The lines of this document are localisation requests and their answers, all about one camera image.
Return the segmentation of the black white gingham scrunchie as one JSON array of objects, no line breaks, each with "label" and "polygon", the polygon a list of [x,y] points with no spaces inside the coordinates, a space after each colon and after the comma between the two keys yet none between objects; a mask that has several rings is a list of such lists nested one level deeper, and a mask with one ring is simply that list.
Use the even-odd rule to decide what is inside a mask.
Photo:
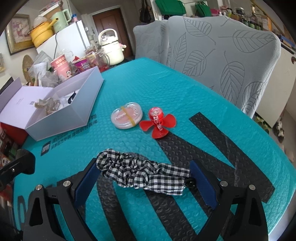
[{"label": "black white gingham scrunchie", "polygon": [[120,187],[166,195],[182,195],[185,180],[190,177],[187,168],[158,163],[136,153],[122,153],[114,149],[100,152],[96,166],[103,177],[111,179]]}]

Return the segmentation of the far grey leaf chair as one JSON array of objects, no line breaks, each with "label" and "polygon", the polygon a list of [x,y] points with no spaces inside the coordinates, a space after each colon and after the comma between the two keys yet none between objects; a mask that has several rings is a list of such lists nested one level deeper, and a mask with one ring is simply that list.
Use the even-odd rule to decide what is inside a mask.
[{"label": "far grey leaf chair", "polygon": [[135,59],[145,57],[164,65],[167,64],[169,49],[167,25],[167,20],[161,20],[133,28],[136,41]]}]

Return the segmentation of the near grey leaf chair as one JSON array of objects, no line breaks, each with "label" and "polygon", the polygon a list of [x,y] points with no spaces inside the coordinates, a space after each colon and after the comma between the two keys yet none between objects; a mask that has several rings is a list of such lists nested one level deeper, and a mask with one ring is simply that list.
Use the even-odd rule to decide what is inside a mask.
[{"label": "near grey leaf chair", "polygon": [[166,65],[223,96],[250,118],[254,116],[280,58],[272,32],[256,30],[226,16],[167,22]]}]

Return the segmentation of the white cabinet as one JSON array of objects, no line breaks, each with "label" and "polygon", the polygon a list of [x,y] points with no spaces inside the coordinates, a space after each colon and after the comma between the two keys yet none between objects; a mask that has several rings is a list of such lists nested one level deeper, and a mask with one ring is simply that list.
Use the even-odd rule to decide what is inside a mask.
[{"label": "white cabinet", "polygon": [[256,113],[270,126],[274,126],[283,112],[295,83],[295,51],[281,44],[281,54]]}]

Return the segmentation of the glass mug red liquid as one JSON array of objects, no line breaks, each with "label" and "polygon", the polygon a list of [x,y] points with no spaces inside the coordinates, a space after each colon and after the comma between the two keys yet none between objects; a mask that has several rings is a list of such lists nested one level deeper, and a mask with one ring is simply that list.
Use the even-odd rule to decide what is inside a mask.
[{"label": "glass mug red liquid", "polygon": [[99,68],[99,71],[102,73],[109,69],[110,60],[107,54],[103,51],[95,52],[95,65]]}]

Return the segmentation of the grey hair claw clip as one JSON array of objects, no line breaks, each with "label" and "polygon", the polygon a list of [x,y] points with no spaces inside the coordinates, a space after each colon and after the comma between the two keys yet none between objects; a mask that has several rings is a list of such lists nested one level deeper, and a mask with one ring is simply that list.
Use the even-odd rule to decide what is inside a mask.
[{"label": "grey hair claw clip", "polygon": [[35,108],[46,108],[49,104],[49,100],[39,99],[37,102],[34,103]]}]

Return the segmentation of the large green tote bag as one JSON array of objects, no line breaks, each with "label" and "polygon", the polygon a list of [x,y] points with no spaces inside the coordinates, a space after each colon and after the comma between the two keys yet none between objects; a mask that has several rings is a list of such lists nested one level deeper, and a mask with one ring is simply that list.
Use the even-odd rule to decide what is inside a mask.
[{"label": "large green tote bag", "polygon": [[156,0],[155,1],[162,15],[183,16],[186,9],[181,1],[177,0]]}]

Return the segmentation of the beige marbled hair claw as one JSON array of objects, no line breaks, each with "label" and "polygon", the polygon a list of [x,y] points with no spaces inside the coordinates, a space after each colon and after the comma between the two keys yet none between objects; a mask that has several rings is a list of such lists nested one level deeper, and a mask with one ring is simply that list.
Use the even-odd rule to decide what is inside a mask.
[{"label": "beige marbled hair claw", "polygon": [[52,114],[54,113],[55,111],[57,111],[60,107],[60,101],[57,99],[53,99],[53,98],[48,98],[48,100],[50,101],[48,106],[45,108],[46,110],[46,114],[49,115],[49,114]]}]

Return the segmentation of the red flower hair clip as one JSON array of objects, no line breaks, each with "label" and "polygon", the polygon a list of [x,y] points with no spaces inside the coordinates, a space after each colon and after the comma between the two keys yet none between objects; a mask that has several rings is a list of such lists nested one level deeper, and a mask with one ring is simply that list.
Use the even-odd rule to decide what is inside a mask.
[{"label": "red flower hair clip", "polygon": [[140,121],[139,126],[144,132],[153,128],[153,139],[165,137],[169,133],[167,128],[174,128],[177,124],[176,118],[172,114],[164,115],[163,110],[159,107],[151,108],[148,112],[148,116],[149,120]]}]

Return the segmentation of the grey leaf chair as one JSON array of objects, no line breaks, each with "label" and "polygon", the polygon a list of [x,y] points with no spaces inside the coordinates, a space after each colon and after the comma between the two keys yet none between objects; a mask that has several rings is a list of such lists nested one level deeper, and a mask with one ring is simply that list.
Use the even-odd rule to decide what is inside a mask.
[{"label": "grey leaf chair", "polygon": [[164,65],[167,64],[169,49],[167,25],[167,20],[161,20],[133,28],[136,41],[135,59],[145,57]]},{"label": "grey leaf chair", "polygon": [[280,58],[272,32],[256,30],[226,16],[167,22],[166,65],[223,96],[250,118],[254,116]]}]

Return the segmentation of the black hanging handbag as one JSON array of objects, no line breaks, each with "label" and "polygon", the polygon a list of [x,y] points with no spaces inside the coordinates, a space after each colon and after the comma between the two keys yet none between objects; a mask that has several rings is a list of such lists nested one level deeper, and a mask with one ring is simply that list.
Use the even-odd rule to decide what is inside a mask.
[{"label": "black hanging handbag", "polygon": [[149,5],[147,3],[147,0],[142,0],[142,7],[140,9],[139,20],[142,23],[146,23],[146,24],[149,24],[152,20],[151,15],[149,13]]}]

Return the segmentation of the cream white kettle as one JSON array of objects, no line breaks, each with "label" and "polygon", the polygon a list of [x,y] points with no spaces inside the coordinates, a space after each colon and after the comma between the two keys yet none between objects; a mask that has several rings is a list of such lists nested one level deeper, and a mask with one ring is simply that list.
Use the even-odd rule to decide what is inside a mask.
[{"label": "cream white kettle", "polygon": [[116,30],[106,29],[101,31],[98,36],[98,41],[104,53],[109,57],[110,66],[118,65],[124,61],[125,57],[123,51],[126,45],[119,43]]}]

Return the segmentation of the yellow cooking pot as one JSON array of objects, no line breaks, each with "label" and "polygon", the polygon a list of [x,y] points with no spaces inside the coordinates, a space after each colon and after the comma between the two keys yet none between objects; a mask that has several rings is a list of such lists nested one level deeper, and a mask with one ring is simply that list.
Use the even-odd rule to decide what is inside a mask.
[{"label": "yellow cooking pot", "polygon": [[36,48],[53,36],[52,27],[57,21],[58,18],[53,19],[51,22],[43,22],[29,31],[32,42]]}]

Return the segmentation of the light green electric kettle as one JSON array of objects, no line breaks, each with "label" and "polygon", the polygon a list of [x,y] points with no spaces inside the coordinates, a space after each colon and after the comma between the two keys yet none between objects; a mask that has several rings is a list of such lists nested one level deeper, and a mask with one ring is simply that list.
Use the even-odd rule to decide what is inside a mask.
[{"label": "light green electric kettle", "polygon": [[50,20],[55,21],[53,24],[54,32],[60,32],[64,28],[69,26],[69,23],[71,21],[71,15],[69,12],[69,9],[64,9],[62,11],[56,12],[55,14],[52,15]]}]

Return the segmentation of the black hair clip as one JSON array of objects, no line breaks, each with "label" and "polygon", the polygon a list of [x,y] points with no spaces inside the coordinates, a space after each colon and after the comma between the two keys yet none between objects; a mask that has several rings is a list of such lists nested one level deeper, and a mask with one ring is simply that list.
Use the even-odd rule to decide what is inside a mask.
[{"label": "black hair clip", "polygon": [[72,93],[72,95],[68,98],[68,100],[67,100],[67,102],[68,102],[68,104],[71,104],[72,103],[72,101],[73,101],[73,99],[75,98],[75,96],[76,96],[76,92],[74,91],[73,93]]}]

